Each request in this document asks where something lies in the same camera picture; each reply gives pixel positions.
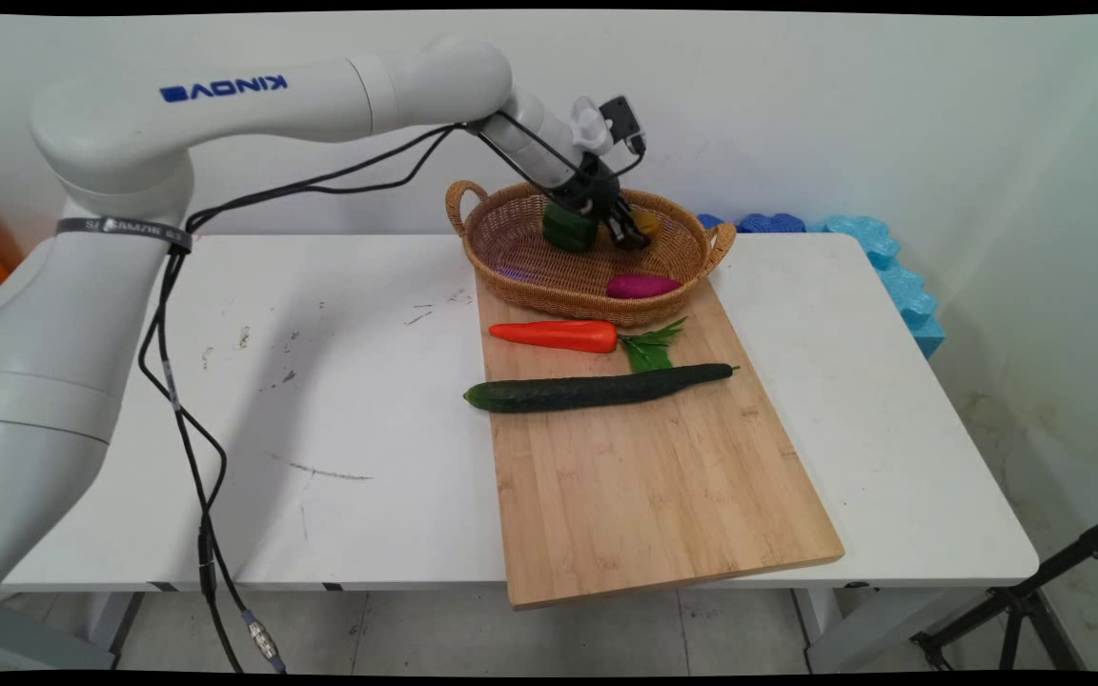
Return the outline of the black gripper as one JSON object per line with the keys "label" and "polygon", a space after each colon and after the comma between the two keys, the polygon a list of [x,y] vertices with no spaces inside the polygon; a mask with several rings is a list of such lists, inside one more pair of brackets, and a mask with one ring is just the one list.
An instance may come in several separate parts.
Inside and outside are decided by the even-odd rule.
{"label": "black gripper", "polygon": [[549,190],[559,207],[593,220],[605,220],[610,241],[621,251],[643,251],[652,243],[652,213],[635,207],[621,198],[620,178],[595,153],[585,153],[579,172]]}

